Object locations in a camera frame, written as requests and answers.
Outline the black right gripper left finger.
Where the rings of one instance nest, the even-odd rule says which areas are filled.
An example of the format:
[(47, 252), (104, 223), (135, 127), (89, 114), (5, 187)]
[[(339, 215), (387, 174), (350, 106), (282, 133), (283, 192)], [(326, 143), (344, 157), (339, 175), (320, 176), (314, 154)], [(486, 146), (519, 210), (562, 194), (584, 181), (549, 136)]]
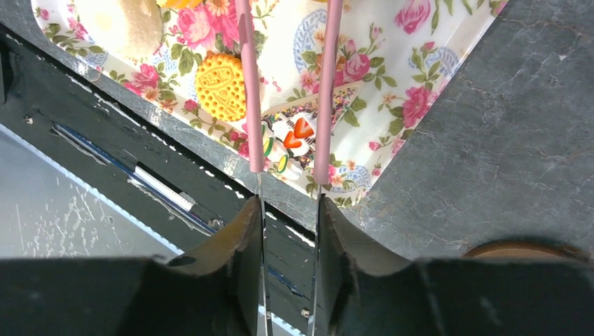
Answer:
[(199, 246), (155, 258), (1, 261), (2, 335), (255, 335), (261, 201)]

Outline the sprinkled strawberry cake slice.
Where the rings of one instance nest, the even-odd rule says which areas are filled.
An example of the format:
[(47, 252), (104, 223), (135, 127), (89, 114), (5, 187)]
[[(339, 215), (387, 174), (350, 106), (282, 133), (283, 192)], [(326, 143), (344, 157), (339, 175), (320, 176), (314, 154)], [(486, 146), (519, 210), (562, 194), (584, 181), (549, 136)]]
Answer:
[[(331, 130), (357, 98), (361, 87), (362, 82), (355, 81), (333, 88)], [(272, 168), (271, 174), (288, 181), (296, 181), (303, 175), (314, 160), (319, 102), (318, 94), (297, 90), (287, 101), (266, 105), (261, 93), (261, 107), (267, 107), (261, 113), (260, 167), (255, 166), (261, 169), (252, 169), (256, 160), (249, 158), (246, 149), (239, 150), (250, 161), (253, 172), (261, 174)]]

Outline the pink-handled metal tongs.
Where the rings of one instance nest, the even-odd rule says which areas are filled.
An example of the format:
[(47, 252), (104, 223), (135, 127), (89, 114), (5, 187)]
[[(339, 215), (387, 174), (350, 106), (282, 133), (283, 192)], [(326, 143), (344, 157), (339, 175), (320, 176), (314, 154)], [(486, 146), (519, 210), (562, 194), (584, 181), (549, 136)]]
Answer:
[[(333, 89), (336, 74), (336, 57), (340, 22), (343, 10), (342, 1), (328, 1), (326, 10), (325, 42), (322, 53), (321, 83), (319, 85), (319, 110), (315, 131), (314, 178), (319, 186), (329, 182), (329, 157), (331, 146), (331, 117), (333, 108)], [(263, 334), (273, 334), (272, 312), (270, 308), (269, 271), (266, 254), (265, 202), (263, 200), (264, 154), (261, 129), (261, 101), (259, 93), (258, 67), (253, 39), (254, 28), (251, 6), (248, 1), (236, 2), (237, 25), (240, 33), (240, 56), (245, 84), (247, 107), (247, 130), (250, 170), (256, 174), (257, 195), (260, 202), (261, 217), (261, 288), (263, 294)]]

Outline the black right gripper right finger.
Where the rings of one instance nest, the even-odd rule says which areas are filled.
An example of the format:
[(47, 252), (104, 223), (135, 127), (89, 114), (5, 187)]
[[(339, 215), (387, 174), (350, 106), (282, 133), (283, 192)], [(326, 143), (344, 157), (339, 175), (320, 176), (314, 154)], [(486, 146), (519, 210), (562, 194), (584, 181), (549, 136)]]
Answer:
[(593, 261), (417, 258), (327, 197), (317, 210), (319, 335), (592, 335)]

